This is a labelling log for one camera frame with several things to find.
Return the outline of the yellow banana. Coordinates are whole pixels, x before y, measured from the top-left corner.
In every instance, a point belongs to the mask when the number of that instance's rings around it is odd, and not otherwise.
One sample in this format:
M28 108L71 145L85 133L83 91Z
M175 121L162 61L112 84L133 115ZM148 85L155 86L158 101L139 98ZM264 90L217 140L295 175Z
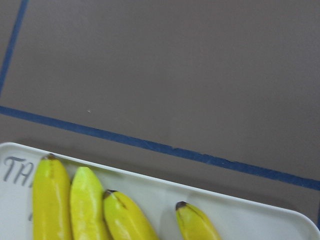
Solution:
M198 207L185 201L175 205L176 221L184 240L221 240L215 226Z
M103 214L114 240L158 240L140 207L124 193L107 189L103 195Z
M70 215L75 240L110 240L103 217L104 189L86 166L75 172L70 189Z
M33 239L71 240L71 180L62 162L52 153L35 171L32 187Z

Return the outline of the pale green bear tray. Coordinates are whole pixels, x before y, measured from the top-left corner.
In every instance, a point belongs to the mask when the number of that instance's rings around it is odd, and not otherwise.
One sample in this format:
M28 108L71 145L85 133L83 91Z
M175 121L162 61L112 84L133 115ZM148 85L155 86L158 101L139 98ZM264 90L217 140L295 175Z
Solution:
M32 182L46 150L13 142L0 145L0 237L30 240ZM162 240L180 240L175 206L184 201L201 209L224 240L317 240L320 231L305 215L110 166L60 156L68 174L90 167L106 189L118 190L142 209Z

